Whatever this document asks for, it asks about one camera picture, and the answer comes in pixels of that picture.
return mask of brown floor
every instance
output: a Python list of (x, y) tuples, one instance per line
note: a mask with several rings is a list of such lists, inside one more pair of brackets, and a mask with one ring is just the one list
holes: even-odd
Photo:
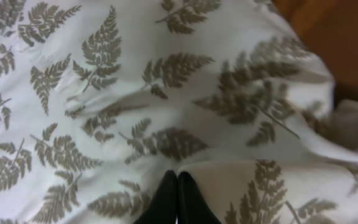
[(274, 0), (311, 51), (333, 73), (336, 100), (358, 101), (358, 0)]

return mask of fern-patterned fabric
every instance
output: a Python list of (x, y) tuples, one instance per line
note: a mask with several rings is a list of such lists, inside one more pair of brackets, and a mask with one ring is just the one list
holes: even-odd
[(356, 224), (333, 83), (268, 0), (0, 0), (0, 224), (133, 223), (170, 169), (222, 223)]

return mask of fern stem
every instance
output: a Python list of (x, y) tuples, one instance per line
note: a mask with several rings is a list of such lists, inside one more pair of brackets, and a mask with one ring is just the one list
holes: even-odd
[(0, 104), (0, 106), (4, 105), (6, 102), (8, 102), (8, 101), (11, 100), (11, 99), (12, 99), (12, 98), (9, 98), (9, 99), (3, 101), (3, 102)]
[(42, 144), (46, 145), (47, 147), (50, 147), (46, 142), (44, 142), (44, 140), (41, 140), (37, 137), (35, 137), (34, 135), (30, 134), (30, 137), (32, 137), (34, 140), (41, 142)]
[(86, 87), (85, 89), (82, 91), (83, 93), (86, 91), (86, 89), (90, 86), (91, 84), (91, 79), (94, 75), (96, 75), (96, 72), (99, 70), (99, 67), (97, 67), (97, 69), (93, 72), (93, 74), (90, 76), (89, 80), (88, 80), (88, 83), (86, 84)]
[(127, 138), (127, 136), (123, 135), (121, 132), (118, 132), (118, 134), (123, 137), (125, 140), (129, 140), (129, 138)]
[(268, 116), (274, 123), (280, 125), (283, 129), (286, 129), (289, 133), (291, 133), (292, 135), (294, 135), (295, 137), (299, 138), (299, 135), (297, 135), (297, 133), (293, 132), (291, 129), (289, 129), (287, 126), (285, 126), (284, 124), (282, 124), (281, 122), (277, 121), (272, 115), (270, 115), (268, 112), (266, 112), (265, 110), (263, 110), (261, 107), (259, 107), (259, 109), (261, 110), (261, 112), (263, 114), (265, 114), (266, 116)]
[(297, 223), (297, 224), (302, 224), (301, 220), (299, 219), (299, 217), (298, 217), (298, 215), (296, 214), (295, 209), (293, 209), (292, 205), (291, 205), (288, 201), (285, 202), (285, 205), (290, 209), (290, 211), (291, 211), (291, 213), (292, 213), (294, 219), (296, 220), (296, 223)]
[(167, 19), (169, 19), (169, 18), (171, 18), (172, 16), (178, 14), (182, 9), (184, 9), (184, 8), (186, 8), (186, 7), (188, 7), (188, 6), (190, 6), (190, 5), (184, 5), (183, 7), (181, 7), (181, 8), (178, 9), (178, 10), (176, 10), (175, 12), (173, 12), (173, 13), (171, 13), (171, 14), (165, 16), (163, 19), (160, 19), (160, 20), (155, 21), (155, 23), (159, 23), (159, 22), (164, 22), (164, 21), (166, 21)]
[(15, 165), (16, 159), (17, 159), (17, 157), (19, 156), (20, 151), (22, 150), (23, 143), (24, 143), (24, 138), (23, 138), (22, 144), (20, 144), (19, 150), (17, 150), (16, 157), (15, 157), (15, 159), (13, 160), (13, 163), (12, 163), (12, 165), (10, 166), (9, 169), (11, 169), (11, 168)]

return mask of wooden floor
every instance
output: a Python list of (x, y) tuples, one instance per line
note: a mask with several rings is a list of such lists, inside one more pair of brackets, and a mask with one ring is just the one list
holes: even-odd
[(336, 101), (358, 101), (358, 0), (273, 0), (333, 73)]

